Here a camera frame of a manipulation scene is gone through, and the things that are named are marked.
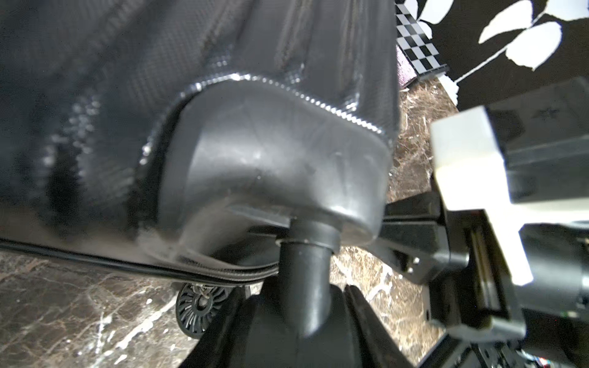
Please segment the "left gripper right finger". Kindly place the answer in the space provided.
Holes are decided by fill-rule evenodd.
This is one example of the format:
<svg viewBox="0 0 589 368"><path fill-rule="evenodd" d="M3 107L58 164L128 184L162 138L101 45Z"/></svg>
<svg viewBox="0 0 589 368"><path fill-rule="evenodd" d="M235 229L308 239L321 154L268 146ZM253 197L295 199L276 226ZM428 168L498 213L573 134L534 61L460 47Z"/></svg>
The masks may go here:
<svg viewBox="0 0 589 368"><path fill-rule="evenodd" d="M344 296L354 320L362 367L413 367L400 352L360 289L347 285Z"/></svg>

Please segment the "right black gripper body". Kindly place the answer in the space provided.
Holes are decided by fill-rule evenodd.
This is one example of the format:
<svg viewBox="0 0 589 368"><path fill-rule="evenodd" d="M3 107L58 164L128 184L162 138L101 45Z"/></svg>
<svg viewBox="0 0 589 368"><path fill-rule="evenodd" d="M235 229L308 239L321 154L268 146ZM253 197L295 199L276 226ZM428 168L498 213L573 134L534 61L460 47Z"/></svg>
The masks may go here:
<svg viewBox="0 0 589 368"><path fill-rule="evenodd" d="M511 275L483 211L451 212L435 192L389 203L368 251L423 286L426 319L451 337L473 343L525 337Z"/></svg>

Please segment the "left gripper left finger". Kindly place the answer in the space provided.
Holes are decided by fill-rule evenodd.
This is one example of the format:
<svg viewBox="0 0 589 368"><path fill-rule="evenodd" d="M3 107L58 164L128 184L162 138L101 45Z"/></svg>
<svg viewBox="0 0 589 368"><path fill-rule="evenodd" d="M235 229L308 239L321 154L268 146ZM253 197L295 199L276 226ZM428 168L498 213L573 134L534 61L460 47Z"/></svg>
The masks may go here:
<svg viewBox="0 0 589 368"><path fill-rule="evenodd" d="M179 327L198 340L181 367L227 367L233 328L248 298L247 287L183 287L179 292Z"/></svg>

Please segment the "black ribbed hard-shell suitcase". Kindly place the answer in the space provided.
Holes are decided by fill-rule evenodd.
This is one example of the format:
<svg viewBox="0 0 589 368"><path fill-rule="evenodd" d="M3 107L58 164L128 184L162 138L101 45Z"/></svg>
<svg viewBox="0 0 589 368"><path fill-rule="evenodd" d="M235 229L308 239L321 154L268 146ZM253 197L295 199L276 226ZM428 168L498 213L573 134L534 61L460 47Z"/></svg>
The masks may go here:
<svg viewBox="0 0 589 368"><path fill-rule="evenodd" d="M1 249L270 281L353 334L330 260L376 239L398 132L392 1L4 1Z"/></svg>

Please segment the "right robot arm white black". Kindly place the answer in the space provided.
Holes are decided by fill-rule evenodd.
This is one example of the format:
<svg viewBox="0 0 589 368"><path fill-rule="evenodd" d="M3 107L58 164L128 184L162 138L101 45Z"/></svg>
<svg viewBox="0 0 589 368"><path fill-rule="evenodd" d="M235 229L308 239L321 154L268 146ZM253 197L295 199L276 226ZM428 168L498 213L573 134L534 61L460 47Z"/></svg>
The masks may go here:
<svg viewBox="0 0 589 368"><path fill-rule="evenodd" d="M588 233L526 225L518 233L532 282L512 280L487 215L451 212L438 193L388 204L367 250L424 290L443 328L423 367L586 367Z"/></svg>

